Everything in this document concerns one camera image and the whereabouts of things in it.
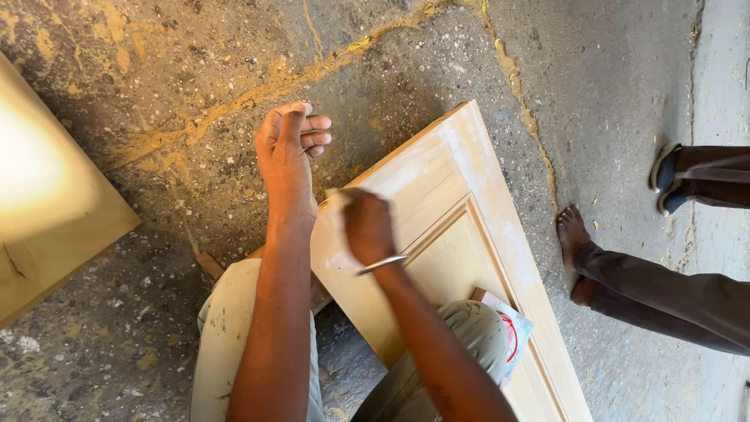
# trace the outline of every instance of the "plywood sheet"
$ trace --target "plywood sheet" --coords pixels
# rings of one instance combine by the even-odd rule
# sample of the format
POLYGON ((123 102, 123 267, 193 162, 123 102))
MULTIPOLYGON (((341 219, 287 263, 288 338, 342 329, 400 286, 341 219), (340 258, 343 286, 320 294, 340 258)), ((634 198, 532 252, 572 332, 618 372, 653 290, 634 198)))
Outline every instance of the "plywood sheet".
MULTIPOLYGON (((475 101, 456 107, 352 181, 391 201, 406 270, 436 305, 480 287, 535 323, 505 388, 521 420, 591 420, 536 263, 475 101)), ((341 215, 321 204, 313 271, 390 367, 404 351, 382 292, 347 251, 341 215)))
POLYGON ((0 327, 140 219, 0 54, 0 327))

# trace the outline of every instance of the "forearm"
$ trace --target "forearm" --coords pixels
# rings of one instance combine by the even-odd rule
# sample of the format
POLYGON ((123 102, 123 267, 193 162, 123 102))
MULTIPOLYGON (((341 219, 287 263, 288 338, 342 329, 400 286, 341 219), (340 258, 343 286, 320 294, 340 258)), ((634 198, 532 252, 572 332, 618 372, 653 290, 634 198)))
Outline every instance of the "forearm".
POLYGON ((273 209, 253 322, 227 420, 304 420, 310 365, 309 219, 273 209))
POLYGON ((374 275, 443 419, 514 421, 498 386, 417 292, 404 269, 391 264, 377 269, 374 275))

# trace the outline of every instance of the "trousers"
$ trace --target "trousers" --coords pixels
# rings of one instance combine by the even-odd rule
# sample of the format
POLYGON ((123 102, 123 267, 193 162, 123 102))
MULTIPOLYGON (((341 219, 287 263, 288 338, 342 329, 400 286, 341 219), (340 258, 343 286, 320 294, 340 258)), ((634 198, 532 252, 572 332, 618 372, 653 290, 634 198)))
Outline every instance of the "trousers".
MULTIPOLYGON (((223 422, 234 378, 245 349, 260 273, 260 259, 232 264, 198 314, 200 348, 190 399, 191 422, 223 422)), ((509 345, 505 325, 489 306, 474 300, 451 302, 438 316, 466 346, 496 384, 506 371, 509 345)), ((310 313, 310 390, 307 422, 326 419, 318 379, 315 323, 310 313)), ((416 368, 404 352, 355 413, 354 422, 434 422, 439 414, 416 368)))
POLYGON ((727 353, 750 356, 750 283, 722 274, 686 276, 594 242, 575 269, 599 282, 591 310, 636 327, 727 353))
POLYGON ((689 200, 750 208, 750 146, 684 146, 675 177, 689 200))

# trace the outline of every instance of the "metal bracelet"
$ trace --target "metal bracelet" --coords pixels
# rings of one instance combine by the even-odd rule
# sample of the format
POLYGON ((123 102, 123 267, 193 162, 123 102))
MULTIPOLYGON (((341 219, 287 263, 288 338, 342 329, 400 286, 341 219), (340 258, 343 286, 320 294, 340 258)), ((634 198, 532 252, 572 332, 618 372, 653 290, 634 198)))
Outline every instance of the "metal bracelet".
POLYGON ((383 258, 380 261, 377 261, 375 264, 370 264, 366 266, 365 268, 362 268, 357 272, 358 277, 366 276, 367 274, 371 274, 376 268, 382 267, 383 265, 390 264, 391 262, 396 261, 403 261, 404 259, 407 259, 408 256, 406 255, 392 255, 387 258, 383 258))

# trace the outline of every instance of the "wooden door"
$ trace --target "wooden door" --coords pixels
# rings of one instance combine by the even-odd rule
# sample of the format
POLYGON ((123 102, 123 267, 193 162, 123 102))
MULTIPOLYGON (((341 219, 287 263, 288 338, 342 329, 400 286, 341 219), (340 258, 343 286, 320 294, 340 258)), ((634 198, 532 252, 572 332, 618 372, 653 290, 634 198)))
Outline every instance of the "wooden door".
MULTIPOLYGON (((523 421, 591 416, 521 228, 476 101, 440 117, 347 187, 391 201, 396 246, 429 301, 468 299, 475 287, 534 322, 503 391, 523 421)), ((341 215, 324 202, 311 242, 312 269, 390 368, 404 352, 398 326, 371 276, 347 251, 341 215)))

